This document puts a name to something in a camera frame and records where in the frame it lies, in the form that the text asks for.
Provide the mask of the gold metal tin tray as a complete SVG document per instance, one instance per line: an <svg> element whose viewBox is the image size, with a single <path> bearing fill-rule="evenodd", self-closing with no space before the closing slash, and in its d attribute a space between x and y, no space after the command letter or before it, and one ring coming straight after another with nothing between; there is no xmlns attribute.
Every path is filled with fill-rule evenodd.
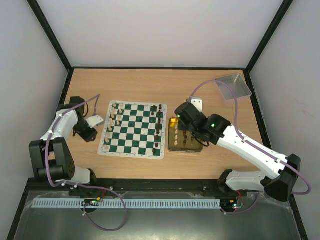
<svg viewBox="0 0 320 240"><path fill-rule="evenodd" d="M180 153L200 153L203 146L198 143L192 134L179 129L179 119L172 117L168 123L168 151Z"/></svg>

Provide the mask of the green white chess board mat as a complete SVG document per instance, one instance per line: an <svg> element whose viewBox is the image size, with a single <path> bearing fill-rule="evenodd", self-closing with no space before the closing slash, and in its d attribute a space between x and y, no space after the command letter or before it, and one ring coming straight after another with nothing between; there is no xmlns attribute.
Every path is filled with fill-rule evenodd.
<svg viewBox="0 0 320 240"><path fill-rule="evenodd" d="M162 160L168 106L113 100L109 103L98 155Z"/></svg>

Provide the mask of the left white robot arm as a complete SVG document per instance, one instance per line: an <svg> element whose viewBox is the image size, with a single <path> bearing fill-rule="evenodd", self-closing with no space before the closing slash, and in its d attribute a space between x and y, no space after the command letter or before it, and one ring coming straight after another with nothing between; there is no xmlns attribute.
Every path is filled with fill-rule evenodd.
<svg viewBox="0 0 320 240"><path fill-rule="evenodd" d="M87 143L96 140L97 130L85 119L87 104L80 96L72 96L68 104L57 107L55 119L41 139L30 142L28 149L36 180L54 186L97 182L92 169L76 166L67 145L70 134L79 135Z"/></svg>

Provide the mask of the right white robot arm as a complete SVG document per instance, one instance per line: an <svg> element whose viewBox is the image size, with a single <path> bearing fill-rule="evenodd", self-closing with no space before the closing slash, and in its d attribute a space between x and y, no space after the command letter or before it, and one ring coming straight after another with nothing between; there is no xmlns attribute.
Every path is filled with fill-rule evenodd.
<svg viewBox="0 0 320 240"><path fill-rule="evenodd" d="M225 148L259 169L254 172L225 171L223 180L218 183L222 195L252 190L265 192L280 202L288 200L298 179L300 157L273 151L237 130L222 116L206 117L190 102L180 105L174 113L196 140Z"/></svg>

